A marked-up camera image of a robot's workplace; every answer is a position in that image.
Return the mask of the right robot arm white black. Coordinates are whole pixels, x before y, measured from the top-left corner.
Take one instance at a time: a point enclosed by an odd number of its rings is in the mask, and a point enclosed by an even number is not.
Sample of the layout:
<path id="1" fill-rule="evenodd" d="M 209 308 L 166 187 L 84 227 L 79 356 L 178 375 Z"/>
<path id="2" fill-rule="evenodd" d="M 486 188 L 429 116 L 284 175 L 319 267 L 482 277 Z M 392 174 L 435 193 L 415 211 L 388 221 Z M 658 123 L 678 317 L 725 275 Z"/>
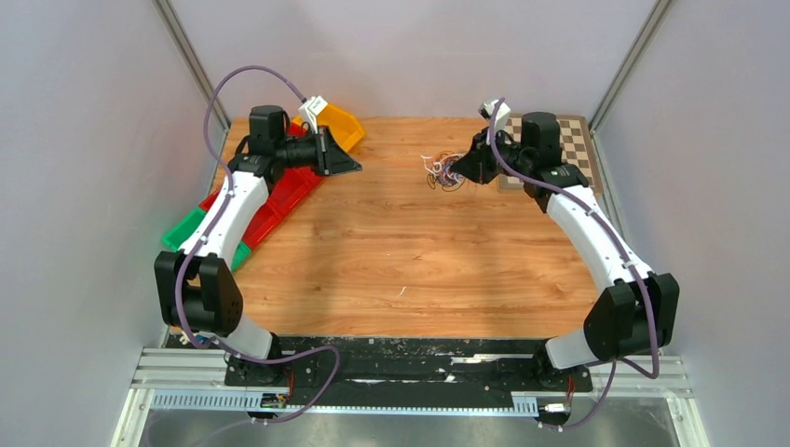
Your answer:
<path id="1" fill-rule="evenodd" d="M 580 168 L 564 162 L 556 115 L 522 115 L 515 139 L 506 130 L 510 109 L 504 102 L 485 102 L 479 112 L 487 124 L 451 172 L 478 184 L 491 183 L 501 174 L 521 180 L 527 195 L 565 232 L 599 292 L 579 329 L 548 339 L 535 355 L 531 366 L 536 383 L 552 389 L 578 367 L 642 352 L 656 357 L 672 340 L 677 280 L 670 273 L 656 273 L 628 247 Z"/>

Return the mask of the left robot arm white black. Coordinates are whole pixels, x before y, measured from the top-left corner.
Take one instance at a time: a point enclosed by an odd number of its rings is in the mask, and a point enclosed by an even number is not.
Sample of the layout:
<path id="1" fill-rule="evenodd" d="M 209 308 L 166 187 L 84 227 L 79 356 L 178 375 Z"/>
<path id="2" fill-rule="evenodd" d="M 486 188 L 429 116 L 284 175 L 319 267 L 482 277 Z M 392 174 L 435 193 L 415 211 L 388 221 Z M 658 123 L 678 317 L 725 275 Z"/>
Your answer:
<path id="1" fill-rule="evenodd" d="M 249 318 L 231 272 L 232 258 L 255 213 L 286 183 L 310 169 L 316 177 L 361 170 L 349 150 L 363 131 L 355 116 L 325 101 L 307 99 L 296 120 L 277 105 L 251 109 L 249 133 L 227 164 L 218 197 L 175 251 L 162 251 L 154 271 L 165 323 L 200 335 L 250 362 L 249 373 L 273 386 L 285 372 L 277 338 Z"/>

